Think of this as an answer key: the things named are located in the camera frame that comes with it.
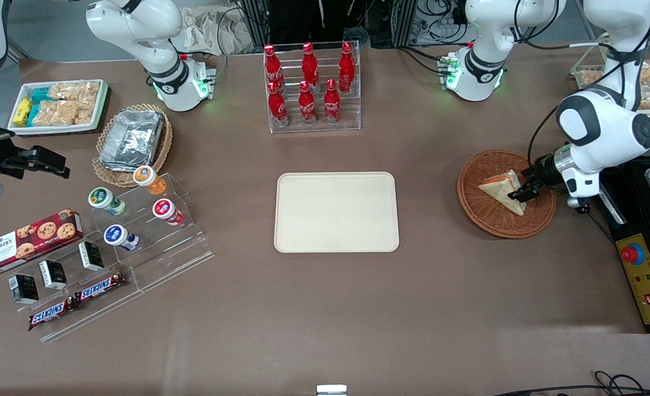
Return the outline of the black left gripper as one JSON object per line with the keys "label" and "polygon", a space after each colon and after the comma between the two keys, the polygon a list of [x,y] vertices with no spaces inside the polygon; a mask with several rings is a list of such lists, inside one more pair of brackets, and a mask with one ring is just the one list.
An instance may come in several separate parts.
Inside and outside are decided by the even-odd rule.
{"label": "black left gripper", "polygon": [[536,158],[533,168],[523,170],[525,183],[536,185],[524,185],[518,190],[509,193],[509,198],[516,201],[531,201],[541,194],[543,187],[556,187],[564,184],[564,179],[557,170],[554,155],[545,155]]}

